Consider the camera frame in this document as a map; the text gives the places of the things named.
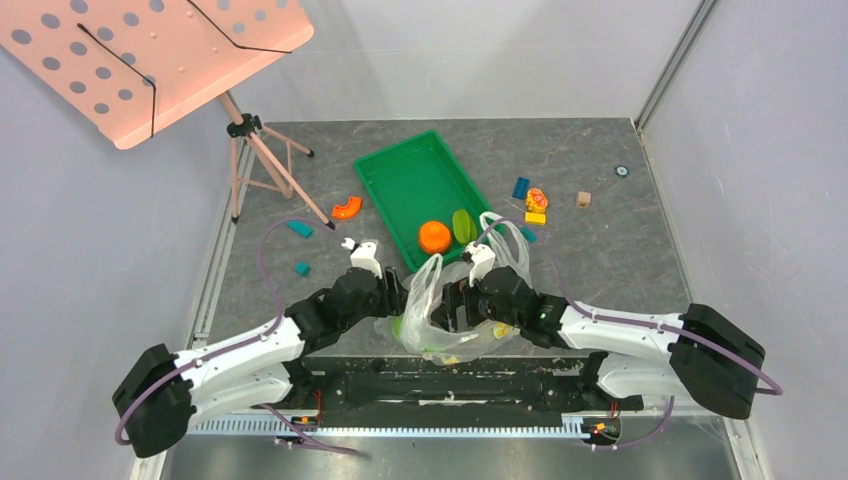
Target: black elastic cord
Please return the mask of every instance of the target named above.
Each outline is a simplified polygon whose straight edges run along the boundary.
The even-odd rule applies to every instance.
[[[233,46],[234,46],[234,47],[236,47],[236,48],[240,48],[240,49],[242,49],[242,50],[256,50],[256,51],[258,51],[258,52],[287,53],[287,54],[290,54],[290,53],[291,53],[291,52],[286,51],[286,50],[274,50],[274,49],[271,49],[271,48],[248,47],[248,46],[246,46],[246,45],[241,45],[241,44],[239,44],[239,43],[236,43],[236,41],[235,41],[235,40],[233,40],[232,38],[230,38],[230,36],[229,36],[229,35],[227,35],[227,33],[226,33],[226,32],[224,32],[223,30],[221,30],[221,27],[219,27],[219,26],[218,26],[218,24],[216,24],[214,21],[212,21],[212,19],[211,19],[211,18],[209,18],[209,15],[206,15],[206,12],[204,12],[203,10],[201,10],[201,9],[200,9],[200,7],[198,7],[196,3],[194,3],[194,2],[193,2],[193,1],[191,1],[191,0],[186,0],[186,1],[187,1],[188,3],[190,3],[190,4],[191,4],[191,6],[192,6],[192,7],[194,7],[194,8],[195,8],[198,12],[200,12],[200,14],[201,14],[201,15],[203,15],[203,18],[205,18],[205,19],[206,19],[209,23],[211,23],[211,24],[212,24],[212,26],[213,26],[213,27],[215,27],[215,30],[218,30],[218,32],[220,32],[220,33],[221,33],[221,35],[223,35],[223,36],[224,36],[224,38],[226,38],[227,40],[229,40],[229,41],[230,41],[230,43],[232,43],[232,44],[233,44]]]
[[[130,65],[129,63],[127,63],[127,61],[126,61],[126,60],[124,60],[123,58],[121,58],[121,56],[120,56],[120,55],[118,55],[117,53],[113,52],[113,51],[112,51],[112,49],[110,49],[109,47],[107,47],[106,45],[104,45],[104,44],[103,44],[103,42],[101,42],[100,40],[98,40],[98,39],[97,39],[97,37],[95,37],[94,35],[92,35],[92,34],[91,34],[91,32],[90,32],[90,31],[88,31],[88,29],[87,29],[87,28],[85,28],[85,25],[83,25],[83,24],[81,24],[81,23],[78,23],[78,24],[77,24],[77,27],[79,27],[79,29],[80,29],[80,30],[82,30],[83,32],[85,32],[85,34],[86,34],[86,35],[88,35],[89,37],[91,37],[91,39],[92,39],[92,40],[94,40],[94,42],[95,42],[96,44],[98,44],[98,45],[100,45],[101,47],[103,47],[103,49],[104,49],[104,50],[106,50],[107,52],[111,53],[113,57],[117,58],[117,59],[118,59],[121,63],[123,63],[124,65],[126,65],[127,67],[129,67],[129,69],[130,69],[130,70],[132,70],[132,71],[133,71],[133,72],[135,72],[135,73],[136,73],[139,77],[141,77],[141,79],[144,81],[144,83],[146,83],[146,84],[150,85],[150,86],[153,88],[153,104],[152,104],[152,106],[150,107],[150,138],[153,138],[153,132],[155,131],[154,126],[155,126],[155,122],[156,122],[156,84],[155,84],[155,83],[153,83],[152,81],[148,80],[148,79],[147,79],[147,77],[145,77],[145,76],[144,76],[144,74],[142,74],[141,72],[139,72],[138,70],[136,70],[136,69],[135,69],[135,67],[133,67],[132,65]]]

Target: pink music stand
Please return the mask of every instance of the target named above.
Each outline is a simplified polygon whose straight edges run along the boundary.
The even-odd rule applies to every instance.
[[[297,0],[27,0],[5,2],[0,15],[0,45],[116,147],[134,147],[217,99],[233,121],[227,128],[233,137],[233,221],[243,182],[286,198],[296,191],[333,228],[291,174],[292,147],[310,157],[312,150],[242,114],[229,94],[313,32]],[[287,167],[257,130],[285,143]],[[240,141],[253,149],[275,185],[238,176]]]

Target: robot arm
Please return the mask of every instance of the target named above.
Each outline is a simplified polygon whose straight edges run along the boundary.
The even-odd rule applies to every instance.
[[[182,371],[139,403],[126,421],[138,457],[170,448],[193,425],[287,399],[296,393],[292,372],[298,371],[300,357],[336,343],[366,317],[403,312],[406,291],[394,269],[380,268],[376,242],[347,239],[343,246],[352,251],[352,267],[331,288],[291,305],[273,330],[276,319],[196,350],[170,353],[160,344],[141,355],[112,396],[119,415],[151,385]]]
[[[643,315],[569,303],[536,293],[510,267],[494,268],[484,245],[470,245],[466,253],[474,262],[468,285],[444,287],[449,304],[439,311],[447,318],[437,323],[456,325],[456,309],[464,306],[470,326],[492,319],[518,327],[522,337],[545,348],[605,352],[593,354],[604,358],[583,374],[614,398],[685,395],[719,415],[750,416],[758,378],[689,335],[675,333],[695,334],[760,369],[763,347],[712,308],[691,304],[686,313]]]

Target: white arm casing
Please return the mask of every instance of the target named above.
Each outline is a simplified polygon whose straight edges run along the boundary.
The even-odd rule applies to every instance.
[[[598,386],[615,398],[631,395],[676,395],[688,397],[668,363],[659,364],[611,353],[598,370]]]
[[[181,367],[195,363],[207,353],[262,335],[273,323],[270,321],[197,350],[176,352],[174,364]],[[189,392],[192,404],[197,408],[190,424],[259,403],[277,402],[285,397],[291,384],[281,362],[300,357],[304,342],[299,335],[300,329],[294,321],[284,317],[274,332],[262,337],[264,340],[227,352],[184,372],[183,379],[193,383]]]
[[[632,318],[652,323],[671,325],[683,328],[679,313],[666,315],[642,315],[638,313],[617,312],[604,310],[582,302],[576,302],[585,310],[595,315]],[[634,325],[593,320],[578,312],[575,308],[566,307],[560,320],[559,334],[569,347],[575,349],[606,350],[632,357],[644,358],[653,362],[666,364],[671,357],[668,346],[677,341],[678,335],[662,332],[656,329]]]
[[[473,242],[465,247],[465,252],[471,254],[473,265],[468,274],[468,285],[473,287],[495,268],[495,252],[488,245],[474,245]]]
[[[367,240],[360,243],[359,247],[350,254],[351,266],[364,268],[373,273],[375,277],[382,279],[383,268],[380,266],[380,262],[377,261],[378,246],[379,243],[376,240]]]

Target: perforated panel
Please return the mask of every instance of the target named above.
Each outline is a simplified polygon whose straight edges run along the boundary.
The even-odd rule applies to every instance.
[[[236,43],[291,51],[313,28],[296,0],[193,0]],[[0,44],[118,148],[162,130],[282,54],[240,49],[187,0],[4,2]],[[112,49],[109,54],[77,25]]]
[[[319,428],[311,435],[322,437],[436,437],[436,438],[589,438],[580,432],[582,417],[562,417],[562,427],[509,428]],[[197,435],[292,436],[294,432],[271,414],[233,413],[189,430]]]

